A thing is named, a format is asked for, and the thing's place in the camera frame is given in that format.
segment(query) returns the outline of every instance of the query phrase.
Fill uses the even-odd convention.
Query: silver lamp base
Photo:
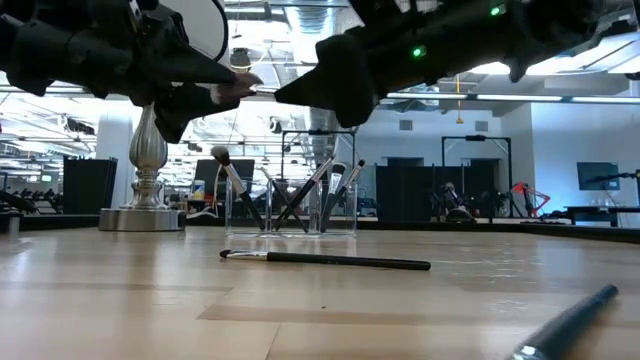
[[[186,213],[178,210],[102,209],[100,231],[183,231]]]

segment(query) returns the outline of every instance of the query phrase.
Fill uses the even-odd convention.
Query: monitor
[[[618,174],[618,164],[609,162],[579,162],[578,182],[582,191],[620,190],[620,179],[597,181],[599,177]]]
[[[233,167],[242,180],[253,181],[253,171],[255,168],[255,160],[233,160]],[[217,160],[198,160],[196,165],[196,175],[194,180],[203,180],[205,196],[212,197],[215,193],[216,173],[218,172],[220,163]],[[223,199],[226,193],[225,179],[227,173],[220,171],[220,181],[218,181],[218,199]],[[247,190],[251,192],[251,186],[247,185]]]

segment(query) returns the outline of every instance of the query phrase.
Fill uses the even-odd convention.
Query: wooden tabletop
[[[235,249],[429,260],[430,272],[224,261]],[[572,359],[640,359],[640,247],[524,234],[357,239],[23,233],[0,240],[2,359],[503,359],[582,297]]]

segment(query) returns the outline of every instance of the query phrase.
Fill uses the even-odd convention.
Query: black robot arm
[[[196,85],[236,81],[217,60],[189,45],[182,16],[158,0],[0,0],[0,70],[12,86],[43,96],[63,81],[154,104],[170,143],[190,120],[239,105]]]
[[[395,0],[350,0],[364,23],[316,44],[318,65],[275,93],[283,103],[336,112],[342,127],[367,121],[388,93],[501,61],[527,68],[590,40],[603,0],[444,0],[401,12]]]

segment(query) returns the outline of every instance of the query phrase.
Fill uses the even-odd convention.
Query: black makeup brush
[[[352,256],[334,256],[317,254],[296,254],[279,252],[261,252],[244,250],[223,250],[220,257],[234,260],[257,260],[273,262],[294,262],[305,264],[352,265],[387,269],[429,271],[431,263],[421,260],[379,259]]]
[[[347,190],[349,189],[349,186],[351,186],[351,184],[354,181],[358,180],[358,176],[360,176],[360,172],[362,171],[362,167],[364,166],[365,163],[366,163],[366,161],[364,159],[360,160],[358,162],[358,165],[355,167],[355,169],[353,169],[353,171],[351,172],[351,174],[347,178],[347,181],[345,181],[344,184],[342,184],[342,186],[338,190],[338,192],[334,196],[332,196],[332,198],[331,198],[332,202],[329,202],[328,199],[327,199],[327,206],[325,206],[324,211],[322,213],[322,224],[320,225],[320,231],[321,232],[326,232],[327,231],[327,225],[329,224],[329,220],[331,218],[331,211],[336,206],[338,201],[340,201],[340,199],[347,192]]]
[[[269,182],[271,183],[271,187],[276,192],[276,194],[278,194],[278,196],[282,198],[282,202],[284,202],[285,206],[287,207],[287,210],[289,210],[291,214],[293,214],[293,217],[296,220],[298,220],[298,222],[300,223],[300,226],[302,227],[302,230],[308,233],[309,229],[307,229],[307,225],[305,225],[304,221],[300,219],[300,216],[296,214],[295,209],[291,207],[291,203],[289,202],[287,195],[280,189],[280,186],[278,186],[278,183],[271,177],[271,175],[269,175],[269,172],[267,171],[267,169],[265,169],[264,167],[261,167],[260,171],[262,171],[264,173],[264,176],[267,177],[267,180],[269,180]]]
[[[240,199],[247,207],[247,209],[249,209],[249,212],[251,212],[251,216],[253,217],[253,220],[256,222],[258,227],[260,227],[260,230],[264,231],[265,225],[264,221],[262,221],[262,216],[260,216],[258,208],[256,208],[253,200],[251,200],[251,196],[249,196],[247,189],[245,189],[244,185],[242,185],[242,180],[240,180],[240,176],[236,172],[236,169],[233,167],[233,164],[231,164],[229,150],[224,146],[215,146],[213,149],[211,149],[211,155],[213,155],[213,157],[218,160],[222,167],[224,167],[224,170],[228,175],[228,180],[231,181],[231,184],[240,196]]]
[[[343,163],[336,163],[331,168],[331,176],[329,177],[329,194],[327,195],[326,203],[322,208],[322,222],[320,225],[321,232],[325,232],[327,230],[331,211],[337,201],[335,198],[336,192],[338,191],[338,186],[340,186],[340,181],[342,181],[342,175],[344,175],[345,170],[347,170],[347,167],[344,166]]]
[[[300,203],[302,202],[302,200],[304,200],[304,198],[307,196],[309,191],[311,191],[311,189],[313,189],[313,187],[316,186],[318,181],[320,181],[320,177],[322,177],[322,174],[324,174],[327,171],[327,169],[329,169],[329,166],[331,166],[331,164],[333,163],[334,158],[335,158],[335,155],[331,155],[331,158],[329,158],[329,160],[327,160],[324,164],[322,164],[316,170],[313,176],[311,176],[311,179],[307,180],[307,182],[304,184],[302,189],[300,189],[300,191],[298,191],[296,196],[293,197],[293,200],[291,200],[291,208],[295,209],[298,207],[298,205],[300,205]],[[287,208],[285,211],[282,212],[282,214],[280,214],[280,216],[278,216],[278,219],[276,219],[276,222],[273,228],[276,230],[279,230],[280,226],[282,226],[282,224],[289,218],[290,215],[291,215],[291,211],[289,211],[289,208]]]
[[[616,295],[618,288],[609,284],[584,298],[531,335],[507,360],[564,359]]]

